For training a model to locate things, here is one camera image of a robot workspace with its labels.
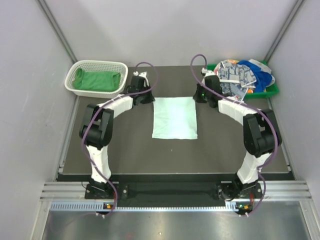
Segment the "blue white patterned towel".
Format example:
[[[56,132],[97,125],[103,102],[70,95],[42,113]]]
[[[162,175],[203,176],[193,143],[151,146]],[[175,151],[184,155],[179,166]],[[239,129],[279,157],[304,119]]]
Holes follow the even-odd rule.
[[[247,93],[253,93],[256,78],[249,67],[240,64],[221,67],[217,76],[222,93],[242,100]]]

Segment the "light mint towel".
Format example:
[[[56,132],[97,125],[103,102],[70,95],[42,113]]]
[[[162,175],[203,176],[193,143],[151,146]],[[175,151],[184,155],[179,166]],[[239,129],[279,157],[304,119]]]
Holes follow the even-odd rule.
[[[188,97],[157,97],[153,102],[152,138],[196,140],[196,103]]]

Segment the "white perforated plastic basket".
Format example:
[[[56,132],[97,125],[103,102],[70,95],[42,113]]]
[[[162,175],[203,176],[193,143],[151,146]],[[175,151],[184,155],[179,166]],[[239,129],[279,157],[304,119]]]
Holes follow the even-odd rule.
[[[112,99],[124,90],[127,76],[122,62],[80,60],[68,71],[64,86],[80,97]]]

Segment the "green microfiber towel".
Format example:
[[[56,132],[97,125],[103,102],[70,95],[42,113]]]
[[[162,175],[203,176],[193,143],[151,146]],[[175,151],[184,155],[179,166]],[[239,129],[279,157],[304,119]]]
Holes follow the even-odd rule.
[[[85,71],[79,68],[75,72],[72,86],[81,91],[114,92],[120,82],[121,74],[116,71]]]

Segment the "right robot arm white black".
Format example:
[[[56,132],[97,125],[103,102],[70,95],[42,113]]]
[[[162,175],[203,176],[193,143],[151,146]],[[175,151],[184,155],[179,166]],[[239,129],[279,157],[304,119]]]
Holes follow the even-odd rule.
[[[221,193],[229,201],[245,198],[257,185],[261,168],[275,147],[282,143],[274,112],[236,103],[235,98],[223,94],[220,79],[212,71],[207,72],[197,84],[193,99],[196,103],[209,104],[242,125],[246,153],[234,179],[222,187]]]

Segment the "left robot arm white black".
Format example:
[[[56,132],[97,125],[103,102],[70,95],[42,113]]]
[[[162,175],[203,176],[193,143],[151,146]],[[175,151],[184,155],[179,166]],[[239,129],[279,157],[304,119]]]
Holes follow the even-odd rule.
[[[116,188],[110,181],[112,172],[108,157],[114,120],[139,104],[150,104],[154,101],[148,73],[135,71],[123,94],[118,94],[104,103],[89,104],[86,107],[79,130],[81,144],[89,157],[92,171],[85,187],[85,199],[102,200],[117,196]]]

